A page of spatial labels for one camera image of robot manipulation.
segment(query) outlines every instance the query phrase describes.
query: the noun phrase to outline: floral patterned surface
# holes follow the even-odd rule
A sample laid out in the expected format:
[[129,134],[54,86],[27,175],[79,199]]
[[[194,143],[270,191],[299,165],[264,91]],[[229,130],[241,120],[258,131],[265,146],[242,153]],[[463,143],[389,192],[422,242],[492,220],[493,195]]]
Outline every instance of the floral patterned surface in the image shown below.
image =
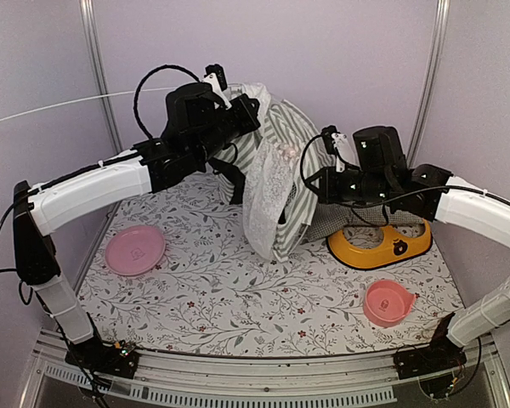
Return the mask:
[[[145,224],[167,239],[162,261],[137,278],[105,266],[116,232]],[[355,245],[377,240],[350,229]],[[363,315],[374,281],[400,282],[417,300],[399,325],[384,329]],[[190,176],[159,195],[124,201],[79,295],[104,338],[195,354],[303,356],[352,354],[425,343],[437,318],[462,306],[433,244],[421,257],[374,271],[349,269],[324,241],[301,245],[285,263],[260,258],[241,230],[241,207],[219,202],[212,175]]]

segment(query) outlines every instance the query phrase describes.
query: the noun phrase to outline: pink bowl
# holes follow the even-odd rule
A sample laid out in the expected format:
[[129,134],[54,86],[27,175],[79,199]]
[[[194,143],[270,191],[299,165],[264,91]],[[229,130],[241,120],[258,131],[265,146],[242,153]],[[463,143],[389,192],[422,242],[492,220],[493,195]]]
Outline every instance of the pink bowl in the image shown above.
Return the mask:
[[377,326],[398,325],[410,312],[416,295],[409,293],[393,280],[378,280],[368,286],[363,311],[365,316]]
[[166,247],[162,232],[148,225],[124,229],[105,249],[105,262],[118,275],[136,276],[152,270]]

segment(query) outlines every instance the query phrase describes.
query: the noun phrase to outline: black wire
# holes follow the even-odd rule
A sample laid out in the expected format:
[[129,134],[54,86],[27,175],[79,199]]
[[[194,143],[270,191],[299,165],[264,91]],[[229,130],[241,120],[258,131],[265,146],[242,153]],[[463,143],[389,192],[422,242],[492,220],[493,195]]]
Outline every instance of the black wire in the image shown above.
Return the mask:
[[[317,189],[313,185],[308,183],[308,181],[304,177],[303,164],[304,164],[304,157],[306,156],[306,151],[308,150],[309,146],[315,140],[317,140],[320,137],[321,137],[320,134],[318,134],[317,136],[314,136],[306,144],[306,146],[304,147],[304,150],[303,150],[303,154],[300,157],[300,178],[303,181],[303,183],[306,186],[306,188],[308,190],[312,191],[317,196],[319,196],[319,191],[317,191]],[[419,190],[411,191],[409,193],[404,193],[404,194],[401,194],[401,195],[397,195],[396,197],[389,198],[389,199],[383,200],[383,201],[373,202],[371,204],[346,204],[346,203],[344,203],[342,201],[339,201],[339,200],[328,200],[328,199],[326,199],[326,197],[322,197],[322,198],[326,199],[330,203],[340,204],[343,207],[348,207],[348,208],[373,208],[373,207],[378,207],[378,206],[385,206],[385,205],[390,204],[392,202],[395,202],[395,201],[398,201],[398,200],[402,200],[403,198],[410,197],[410,196],[415,196],[415,195],[417,195],[419,193],[426,193],[428,191],[444,191],[444,192],[448,192],[449,190],[468,191],[470,193],[478,194],[478,195],[481,195],[481,196],[487,196],[487,197],[489,197],[489,198],[491,198],[493,200],[499,201],[500,203],[510,207],[510,201],[507,200],[506,198],[502,198],[502,197],[500,197],[498,195],[495,195],[495,194],[492,194],[492,193],[489,193],[489,192],[485,192],[485,191],[482,191],[480,189],[473,189],[471,187],[464,187],[462,185],[437,185],[437,186],[434,186],[434,187],[426,187],[424,189],[419,189]]]
[[46,184],[43,184],[42,187],[40,187],[39,190],[49,189],[49,188],[54,187],[55,185],[57,185],[59,183],[63,183],[66,180],[73,179],[74,177],[77,177],[77,176],[79,176],[81,174],[90,172],[92,170],[96,170],[96,169],[101,168],[101,167],[110,166],[112,164],[117,164],[117,163],[120,163],[120,162],[125,162],[127,160],[133,159],[133,158],[138,157],[138,156],[140,156],[140,154],[138,152],[134,152],[134,153],[131,153],[129,155],[114,157],[114,158],[112,158],[110,160],[102,161],[102,166],[100,166],[99,164],[91,164],[89,166],[79,168],[75,172],[65,174],[64,176],[60,176],[59,178],[56,178],[55,180],[51,180],[51,181],[47,182]]
[[110,406],[107,404],[107,402],[105,402],[104,395],[98,389],[96,382],[94,381],[94,379],[92,377],[90,377],[88,375],[87,371],[82,367],[82,364],[77,359],[76,354],[71,349],[70,341],[68,340],[68,338],[66,338],[66,333],[65,333],[64,329],[62,328],[62,326],[59,324],[59,322],[57,320],[55,320],[55,321],[57,322],[57,327],[59,328],[59,332],[62,336],[62,339],[64,340],[64,342],[66,344],[66,348],[68,349],[68,351],[70,352],[70,355],[76,362],[77,367],[82,371],[83,375],[87,378],[87,381],[88,381],[89,385],[91,386],[91,389],[93,390],[94,402],[96,402],[98,404],[98,406],[101,408],[110,408]]
[[19,297],[20,297],[20,301],[25,306],[28,306],[29,304],[31,304],[32,295],[34,294],[34,289],[30,288],[31,291],[28,294],[28,299],[25,299],[25,295],[23,295],[23,283],[25,283],[25,282],[23,282],[22,280],[19,281]]
[[[8,207],[8,209],[5,211],[2,218],[0,219],[0,231],[2,230],[3,223],[6,221],[6,218],[8,217],[9,213],[11,213],[14,210],[14,208],[16,208],[28,196],[32,196],[32,195],[33,195],[32,193],[27,193],[27,194],[23,195],[22,197],[18,198],[17,200],[15,200]],[[0,274],[5,273],[5,272],[17,272],[17,269],[16,268],[2,268],[2,269],[0,269]]]
[[[227,144],[224,149],[228,149],[230,146],[234,147],[235,148],[235,155],[234,157],[232,158],[232,161],[230,163],[227,163],[227,164],[230,164],[230,165],[233,165],[236,163],[236,159],[238,158],[238,146],[236,146],[236,144],[234,143],[229,143]],[[221,172],[217,171],[217,170],[213,170],[213,174],[214,175],[219,175],[219,174],[222,174]]]
[[[112,158],[110,160],[103,161],[102,162],[102,167],[110,166],[112,164],[117,164],[119,162],[124,162],[126,160],[130,160],[130,159],[133,159],[134,157],[138,157],[138,156],[139,156],[139,153],[138,152],[134,152],[134,153],[131,153],[129,155],[115,157],[115,158]],[[82,167],[82,168],[76,170],[75,172],[68,173],[68,174],[66,174],[64,176],[56,178],[55,180],[51,180],[51,181],[47,182],[46,184],[43,184],[40,188],[38,188],[36,190],[31,190],[30,192],[26,193],[25,195],[23,195],[22,197],[20,197],[16,201],[14,201],[8,207],[8,209],[5,211],[5,213],[3,214],[2,218],[0,219],[0,232],[2,231],[3,223],[6,221],[6,218],[8,217],[9,213],[11,213],[27,197],[34,196],[37,193],[39,193],[40,191],[42,191],[42,190],[49,189],[49,188],[51,188],[51,187],[53,187],[53,186],[55,186],[55,185],[57,185],[59,183],[63,183],[66,180],[73,179],[74,177],[77,177],[80,174],[89,172],[91,170],[95,170],[97,168],[100,168],[99,164],[92,164],[90,166]],[[5,273],[5,272],[17,272],[17,269],[16,268],[3,268],[3,269],[0,269],[0,274],[1,273]],[[21,301],[24,303],[25,299],[24,299],[21,291],[20,291],[20,297],[21,297]],[[32,289],[31,289],[31,293],[29,295],[29,300],[28,300],[29,303],[31,301],[30,300],[31,297],[32,297]]]
[[142,87],[144,86],[145,82],[150,79],[154,74],[156,74],[159,71],[163,70],[176,70],[183,72],[184,74],[189,75],[191,78],[193,78],[195,81],[200,82],[201,80],[193,74],[188,69],[184,68],[183,66],[179,65],[161,65],[157,66],[156,68],[153,68],[151,71],[149,71],[145,76],[142,78],[142,80],[139,82],[138,86],[136,87],[136,91],[134,92],[134,118],[136,119],[136,123],[138,123],[139,128],[142,130],[145,136],[147,136],[147,139],[153,139],[153,135],[150,133],[149,130],[147,130],[147,127],[142,123],[142,120],[139,117],[138,113],[138,99],[139,99],[139,93],[142,90]]
[[382,215],[383,215],[383,218],[385,218],[385,226],[389,225],[388,210],[385,206],[382,206]]
[[474,367],[473,375],[470,376],[467,382],[465,382],[465,385],[462,386],[462,388],[459,388],[457,391],[451,391],[450,396],[457,395],[459,393],[462,393],[465,388],[467,388],[470,383],[473,381],[473,379],[476,377],[476,374],[478,373],[479,364],[482,361],[482,340],[478,337],[478,361],[476,361],[476,366]]

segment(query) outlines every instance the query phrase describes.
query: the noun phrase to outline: white cable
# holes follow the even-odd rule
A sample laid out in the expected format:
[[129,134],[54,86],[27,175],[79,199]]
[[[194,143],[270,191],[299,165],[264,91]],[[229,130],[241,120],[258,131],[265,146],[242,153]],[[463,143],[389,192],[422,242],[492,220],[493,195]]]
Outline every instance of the white cable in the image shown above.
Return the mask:
[[[168,88],[142,89],[142,92],[170,91],[172,89],[176,89],[176,87],[173,87],[173,88],[168,87]],[[39,111],[46,111],[47,109],[53,109],[53,108],[59,108],[61,106],[65,106],[65,105],[77,104],[78,102],[85,102],[87,100],[93,100],[93,99],[102,99],[102,98],[107,98],[109,96],[129,95],[129,94],[134,94],[134,92],[136,92],[136,91],[123,91],[123,92],[107,93],[106,95],[96,95],[96,96],[89,96],[87,98],[68,100],[66,102],[60,102],[58,104],[49,105],[49,106],[43,106],[41,108],[27,110],[25,112],[16,113],[15,115],[6,116],[6,117],[1,118],[0,122],[5,122],[5,121],[7,121],[9,119],[14,119],[14,118],[19,117],[19,116],[28,115],[30,113],[36,113],[36,112],[39,112]]]

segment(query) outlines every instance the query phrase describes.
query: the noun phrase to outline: lavender wall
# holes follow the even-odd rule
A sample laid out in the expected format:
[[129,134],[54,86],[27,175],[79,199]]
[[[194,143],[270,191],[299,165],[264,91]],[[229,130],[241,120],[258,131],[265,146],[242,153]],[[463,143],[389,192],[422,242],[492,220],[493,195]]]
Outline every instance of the lavender wall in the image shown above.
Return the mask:
[[[0,117],[96,94],[78,2],[0,1]],[[52,179],[112,154],[98,102],[72,105],[0,124],[0,217],[14,184]],[[73,281],[103,220],[97,212],[55,236]],[[11,219],[0,240],[0,267],[14,266]],[[24,307],[15,275],[0,275],[0,408],[14,406],[39,327],[34,302]]]
[[[418,163],[447,167],[510,198],[510,2],[451,2]],[[463,229],[434,233],[466,304],[510,274],[510,251]],[[510,380],[510,323],[495,331]]]
[[[201,75],[218,62],[229,82],[263,82],[321,128],[345,133],[394,124],[410,140],[428,62],[435,0],[221,0],[95,2],[111,92],[134,89],[150,69],[181,64]],[[147,88],[189,80],[160,73]],[[164,93],[144,94],[148,128],[164,128]],[[144,138],[132,100],[113,102],[125,146]]]

